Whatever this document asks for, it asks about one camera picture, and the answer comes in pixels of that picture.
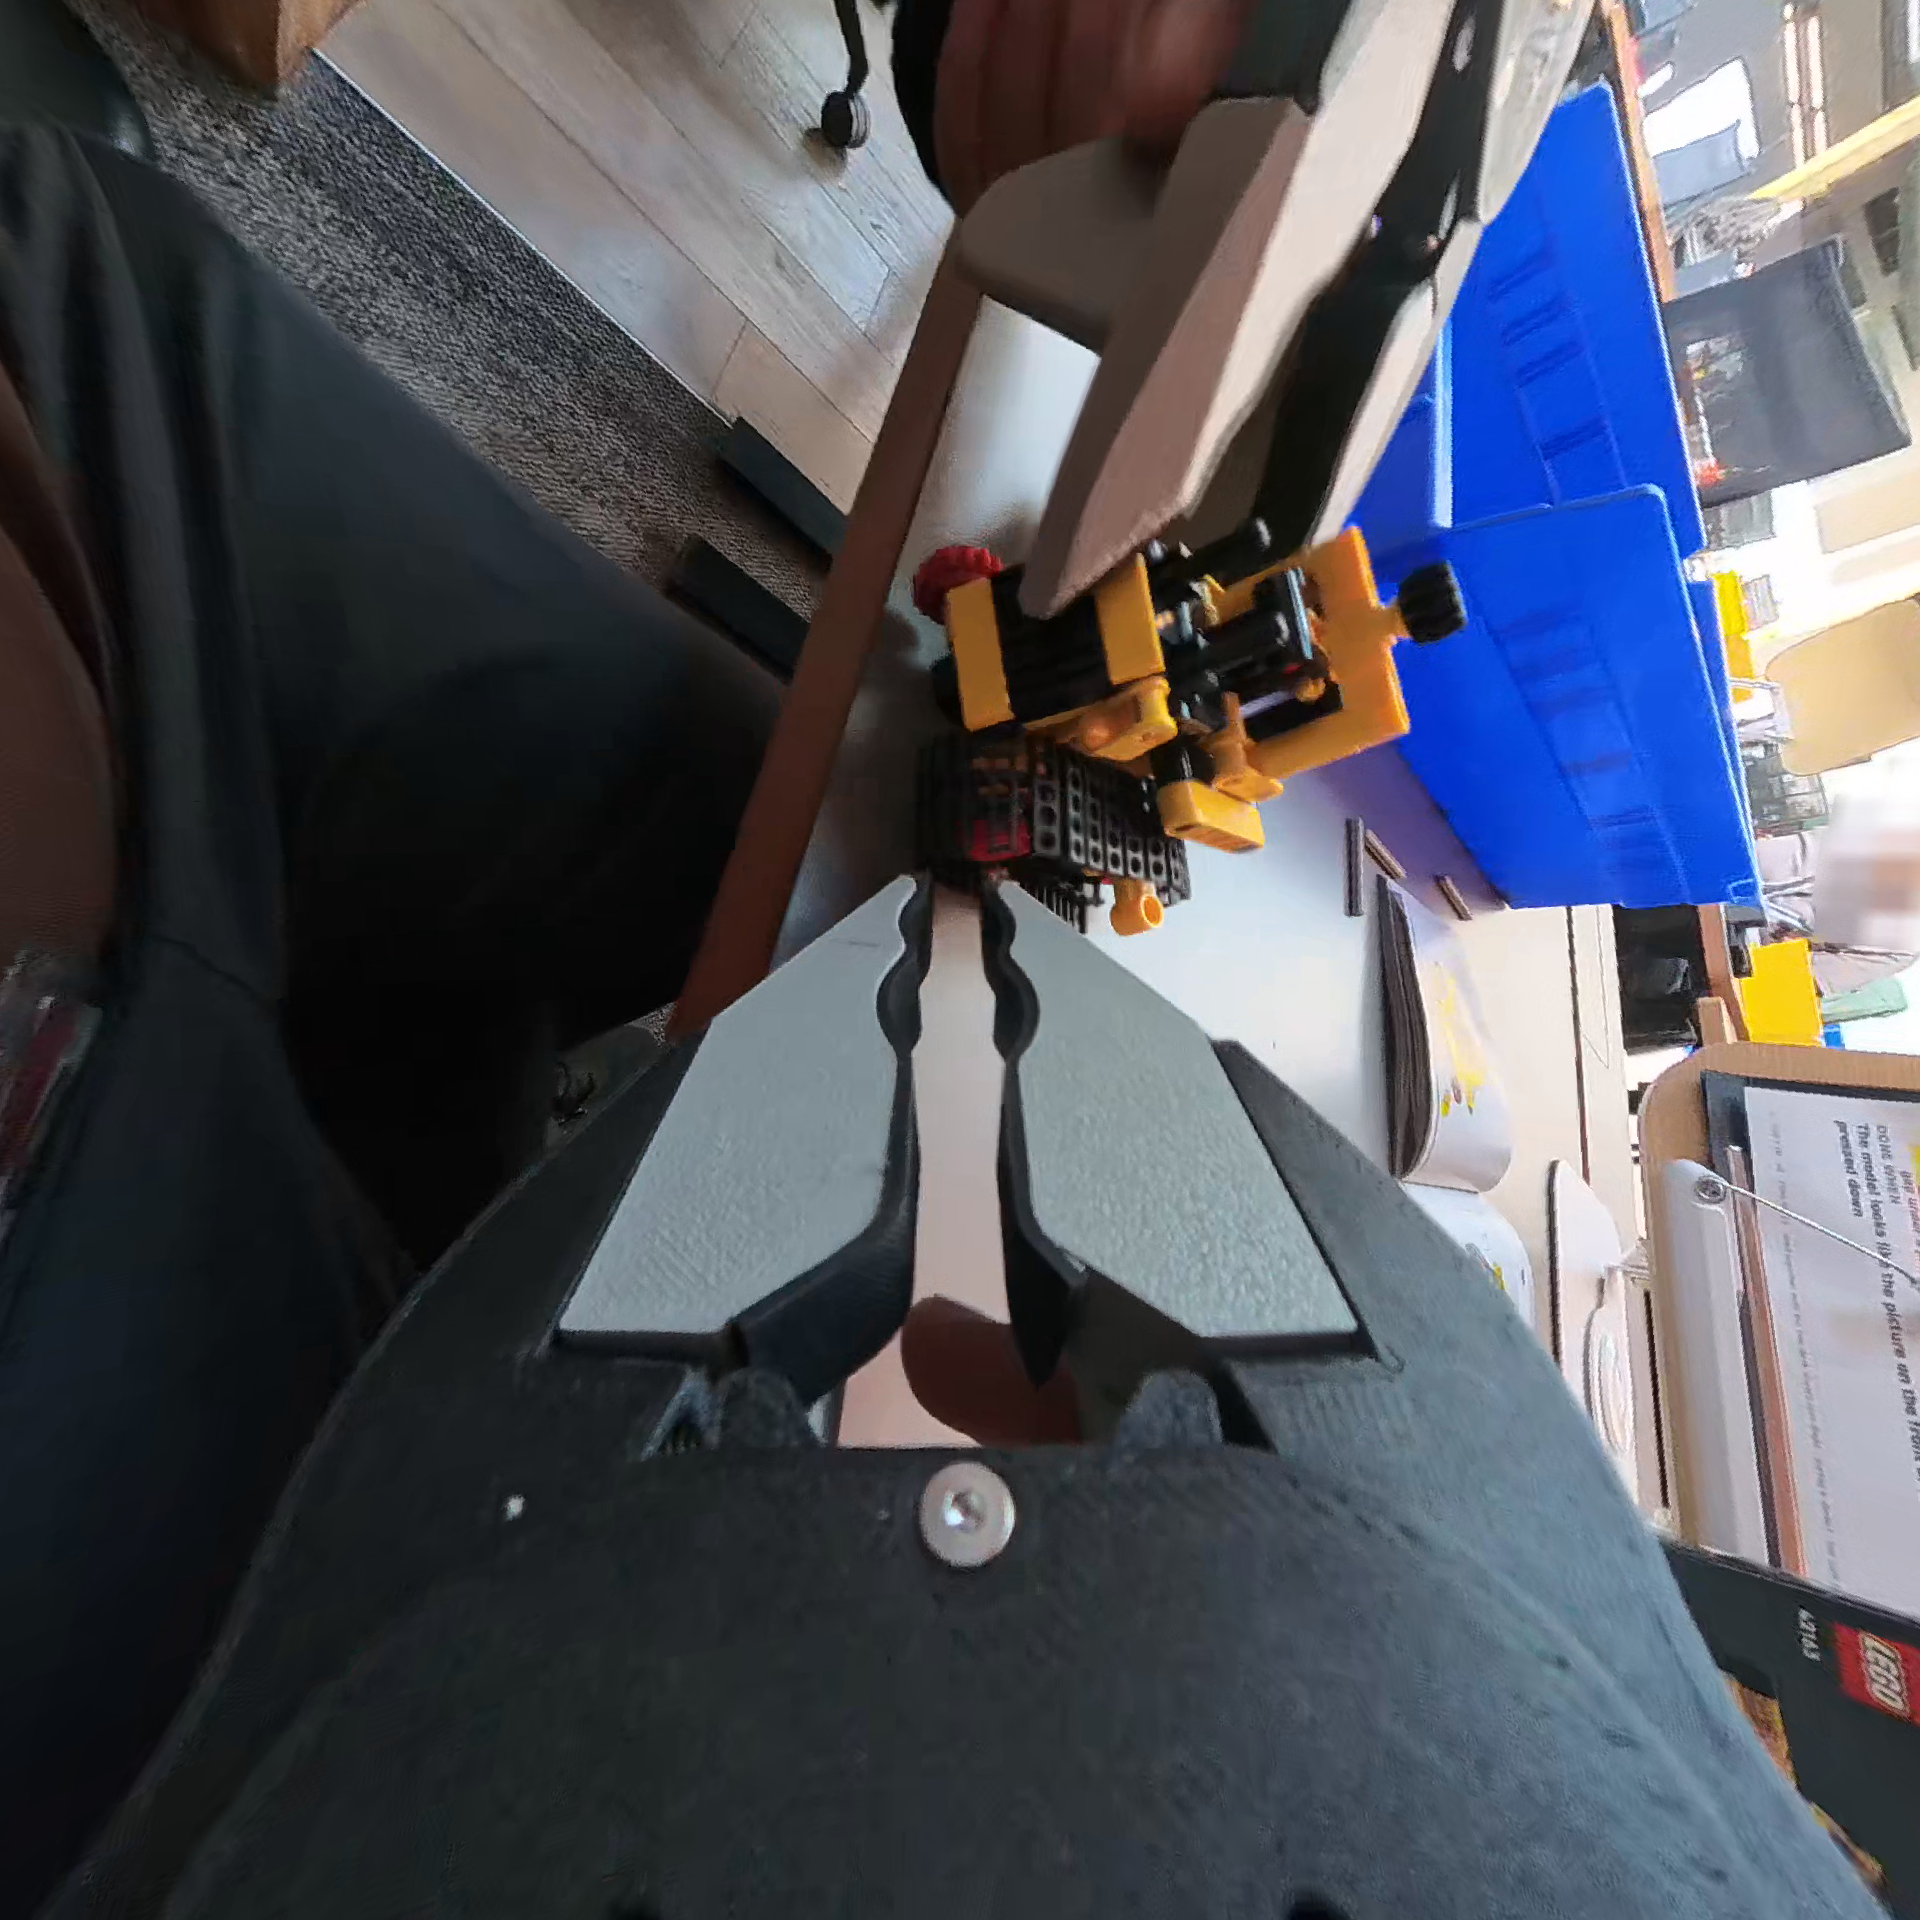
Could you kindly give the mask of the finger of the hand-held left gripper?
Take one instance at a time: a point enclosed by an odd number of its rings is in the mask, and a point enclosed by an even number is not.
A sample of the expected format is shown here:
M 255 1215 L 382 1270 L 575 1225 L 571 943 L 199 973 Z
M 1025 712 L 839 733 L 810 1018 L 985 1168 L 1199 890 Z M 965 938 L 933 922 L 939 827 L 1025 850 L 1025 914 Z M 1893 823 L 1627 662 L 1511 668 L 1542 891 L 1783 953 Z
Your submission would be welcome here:
M 1330 538 L 1420 389 L 1484 226 L 1558 106 L 1588 3 L 1453 3 L 1406 153 L 1357 267 L 1310 315 L 1315 463 L 1301 542 Z
M 1114 133 L 971 199 L 963 274 L 1098 355 L 1028 550 L 1028 610 L 1200 510 L 1412 147 L 1452 18 L 1253 3 L 1178 138 Z

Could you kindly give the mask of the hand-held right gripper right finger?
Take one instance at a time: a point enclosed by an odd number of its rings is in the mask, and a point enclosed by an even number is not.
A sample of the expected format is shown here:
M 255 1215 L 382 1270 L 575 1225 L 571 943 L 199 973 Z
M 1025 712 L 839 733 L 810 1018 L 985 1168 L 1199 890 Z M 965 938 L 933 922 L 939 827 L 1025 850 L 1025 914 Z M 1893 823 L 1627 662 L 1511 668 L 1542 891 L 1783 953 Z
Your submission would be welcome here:
M 1208 1032 L 1020 887 L 982 907 L 1015 1346 L 1118 1422 L 1150 1373 L 1374 1354 Z

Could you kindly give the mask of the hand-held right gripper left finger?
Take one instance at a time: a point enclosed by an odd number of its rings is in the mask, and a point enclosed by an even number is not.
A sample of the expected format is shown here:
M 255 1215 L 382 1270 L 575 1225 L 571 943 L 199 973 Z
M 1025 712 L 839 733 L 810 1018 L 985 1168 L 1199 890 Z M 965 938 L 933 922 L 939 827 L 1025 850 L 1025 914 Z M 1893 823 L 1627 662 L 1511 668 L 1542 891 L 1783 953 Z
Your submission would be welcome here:
M 554 1335 L 835 1398 L 905 1325 L 918 1235 L 923 875 L 717 1015 Z

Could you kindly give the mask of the yellow black lego vehicle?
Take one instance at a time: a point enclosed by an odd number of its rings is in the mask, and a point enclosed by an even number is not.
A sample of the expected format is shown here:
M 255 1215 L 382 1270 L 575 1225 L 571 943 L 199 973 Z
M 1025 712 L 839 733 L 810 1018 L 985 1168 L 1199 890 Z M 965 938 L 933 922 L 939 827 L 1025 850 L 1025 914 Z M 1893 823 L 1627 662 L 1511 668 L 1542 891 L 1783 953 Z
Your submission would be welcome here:
M 1028 731 L 1156 789 L 1185 848 L 1253 854 L 1283 782 L 1409 731 L 1396 654 L 1453 636 L 1452 564 L 1382 593 L 1359 531 L 1279 553 L 1262 516 L 1199 550 L 1148 542 L 1062 610 L 1022 567 L 939 550 L 916 578 L 938 616 L 938 708 L 957 731 Z

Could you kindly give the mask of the black grey lego chassis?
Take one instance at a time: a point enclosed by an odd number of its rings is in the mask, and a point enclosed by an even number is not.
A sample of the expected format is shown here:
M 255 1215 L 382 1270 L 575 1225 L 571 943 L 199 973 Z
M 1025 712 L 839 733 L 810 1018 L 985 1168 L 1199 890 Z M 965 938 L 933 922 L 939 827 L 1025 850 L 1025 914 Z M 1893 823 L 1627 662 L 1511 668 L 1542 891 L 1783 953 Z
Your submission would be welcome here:
M 952 731 L 918 750 L 918 864 L 946 890 L 1022 887 L 1074 930 L 1150 933 L 1193 896 L 1150 780 L 1028 731 Z

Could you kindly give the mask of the lego instruction booklet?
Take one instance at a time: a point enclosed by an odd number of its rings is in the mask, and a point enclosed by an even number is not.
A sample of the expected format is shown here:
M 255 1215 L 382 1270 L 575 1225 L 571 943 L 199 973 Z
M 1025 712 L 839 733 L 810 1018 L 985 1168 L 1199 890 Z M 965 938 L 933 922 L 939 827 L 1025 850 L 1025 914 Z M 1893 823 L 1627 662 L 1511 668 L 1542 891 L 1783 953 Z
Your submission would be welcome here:
M 1466 948 L 1392 875 L 1374 914 L 1386 1166 L 1404 1185 L 1490 1196 L 1516 1142 Z

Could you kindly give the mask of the black lego box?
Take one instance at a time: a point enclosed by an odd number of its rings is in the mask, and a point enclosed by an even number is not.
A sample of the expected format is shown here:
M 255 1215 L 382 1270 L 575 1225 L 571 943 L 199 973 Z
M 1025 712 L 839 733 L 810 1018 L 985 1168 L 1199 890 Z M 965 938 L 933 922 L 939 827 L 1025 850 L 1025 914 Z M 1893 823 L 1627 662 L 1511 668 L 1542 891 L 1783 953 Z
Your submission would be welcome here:
M 1775 1766 L 1882 1908 L 1918 1917 L 1918 1621 L 1732 1555 L 1664 1555 Z

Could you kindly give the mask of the person's right hand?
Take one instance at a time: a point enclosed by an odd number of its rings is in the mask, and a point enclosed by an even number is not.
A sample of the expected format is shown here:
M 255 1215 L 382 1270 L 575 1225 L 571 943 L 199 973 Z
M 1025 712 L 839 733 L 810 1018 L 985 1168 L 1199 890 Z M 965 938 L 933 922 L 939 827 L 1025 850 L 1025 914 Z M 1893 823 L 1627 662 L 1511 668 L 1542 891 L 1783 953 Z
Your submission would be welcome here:
M 1066 1447 L 1084 1439 L 1066 1370 L 1032 1382 L 1012 1327 L 971 1305 L 918 1299 L 899 1335 L 899 1359 L 923 1412 L 977 1447 Z

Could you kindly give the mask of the person's left hand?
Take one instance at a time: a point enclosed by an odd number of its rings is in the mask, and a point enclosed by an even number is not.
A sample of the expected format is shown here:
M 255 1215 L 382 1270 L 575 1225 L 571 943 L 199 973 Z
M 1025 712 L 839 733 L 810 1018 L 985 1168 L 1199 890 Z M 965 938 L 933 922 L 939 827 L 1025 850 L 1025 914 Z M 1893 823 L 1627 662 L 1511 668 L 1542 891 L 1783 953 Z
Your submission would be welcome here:
M 1173 147 L 1230 72 L 1253 3 L 916 3 L 896 89 L 959 214 L 1002 176 L 1124 138 Z

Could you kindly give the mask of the blue storage bin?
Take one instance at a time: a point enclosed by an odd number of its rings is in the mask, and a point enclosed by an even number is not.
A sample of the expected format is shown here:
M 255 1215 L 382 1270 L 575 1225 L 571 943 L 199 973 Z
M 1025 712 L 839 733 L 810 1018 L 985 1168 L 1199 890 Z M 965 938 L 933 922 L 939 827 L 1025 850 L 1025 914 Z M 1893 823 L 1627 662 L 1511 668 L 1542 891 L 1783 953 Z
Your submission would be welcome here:
M 1656 489 L 1705 550 L 1620 109 L 1562 101 L 1484 226 L 1431 366 L 1352 519 L 1374 561 L 1534 506 Z
M 1508 904 L 1760 901 L 1732 690 L 1658 489 L 1370 553 L 1384 590 L 1453 571 L 1466 623 L 1396 654 L 1400 750 Z

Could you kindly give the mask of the black table foot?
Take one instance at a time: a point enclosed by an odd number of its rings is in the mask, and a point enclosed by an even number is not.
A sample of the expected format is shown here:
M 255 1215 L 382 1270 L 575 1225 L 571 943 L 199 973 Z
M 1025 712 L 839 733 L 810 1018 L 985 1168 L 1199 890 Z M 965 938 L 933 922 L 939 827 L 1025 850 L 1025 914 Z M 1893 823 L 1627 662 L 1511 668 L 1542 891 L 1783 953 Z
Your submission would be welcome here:
M 807 640 L 803 610 L 786 604 L 778 593 L 704 536 L 681 542 L 662 593 L 727 636 L 781 684 L 794 679 Z
M 739 415 L 720 431 L 713 455 L 731 482 L 834 561 L 848 536 L 848 515 L 786 456 L 752 420 Z

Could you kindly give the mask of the white device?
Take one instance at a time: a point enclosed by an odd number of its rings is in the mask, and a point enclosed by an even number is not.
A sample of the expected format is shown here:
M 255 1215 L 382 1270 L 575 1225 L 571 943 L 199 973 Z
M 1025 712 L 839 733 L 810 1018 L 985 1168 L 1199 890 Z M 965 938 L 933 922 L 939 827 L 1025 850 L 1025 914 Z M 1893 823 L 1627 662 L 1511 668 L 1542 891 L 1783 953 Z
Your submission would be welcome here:
M 1558 1367 L 1601 1451 L 1641 1481 L 1627 1250 L 1604 1200 L 1569 1163 L 1547 1166 L 1547 1292 Z

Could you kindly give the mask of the black chair caster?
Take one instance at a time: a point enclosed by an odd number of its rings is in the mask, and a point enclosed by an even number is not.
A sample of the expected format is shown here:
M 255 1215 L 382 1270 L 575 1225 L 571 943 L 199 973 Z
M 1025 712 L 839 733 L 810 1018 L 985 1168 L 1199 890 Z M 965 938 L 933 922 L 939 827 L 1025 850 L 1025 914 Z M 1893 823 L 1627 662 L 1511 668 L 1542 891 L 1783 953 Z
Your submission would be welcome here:
M 864 147 L 875 128 L 866 106 L 871 51 L 860 3 L 835 0 L 834 15 L 848 56 L 848 72 L 842 86 L 824 98 L 816 128 L 834 152 L 845 153 Z

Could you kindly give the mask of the wooden document stand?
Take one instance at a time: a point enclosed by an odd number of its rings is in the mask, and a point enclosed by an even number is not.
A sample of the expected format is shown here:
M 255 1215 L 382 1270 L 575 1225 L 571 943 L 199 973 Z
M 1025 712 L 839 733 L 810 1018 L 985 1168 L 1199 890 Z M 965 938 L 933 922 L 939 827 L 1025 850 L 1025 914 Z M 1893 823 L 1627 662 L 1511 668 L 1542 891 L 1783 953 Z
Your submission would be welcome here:
M 1705 1044 L 1662 1071 L 1641 1108 L 1653 1377 L 1672 1519 L 1693 1548 L 1811 1580 L 1765 1422 L 1779 1412 L 1779 1382 L 1760 1286 L 1760 1198 L 1745 1185 L 1746 1085 L 1918 1097 L 1918 1057 Z

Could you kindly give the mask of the yellow box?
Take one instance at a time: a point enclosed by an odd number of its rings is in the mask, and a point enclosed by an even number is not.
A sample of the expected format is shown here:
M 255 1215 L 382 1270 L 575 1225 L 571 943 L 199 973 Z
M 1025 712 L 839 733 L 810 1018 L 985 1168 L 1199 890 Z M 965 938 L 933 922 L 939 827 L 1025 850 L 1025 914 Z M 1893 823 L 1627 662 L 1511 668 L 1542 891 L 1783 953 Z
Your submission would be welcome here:
M 1736 976 L 1742 1020 L 1751 1044 L 1822 1046 L 1822 993 L 1806 938 L 1769 938 L 1746 948 Z

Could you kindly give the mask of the printed instruction sheet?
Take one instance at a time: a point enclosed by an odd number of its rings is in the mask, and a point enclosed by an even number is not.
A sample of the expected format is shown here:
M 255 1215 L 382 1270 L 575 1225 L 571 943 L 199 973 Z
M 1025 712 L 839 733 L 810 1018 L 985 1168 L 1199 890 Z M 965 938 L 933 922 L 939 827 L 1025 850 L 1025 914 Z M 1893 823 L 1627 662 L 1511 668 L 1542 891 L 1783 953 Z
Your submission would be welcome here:
M 1800 1570 L 1914 1616 L 1918 1097 L 1746 1085 L 1745 1137 Z

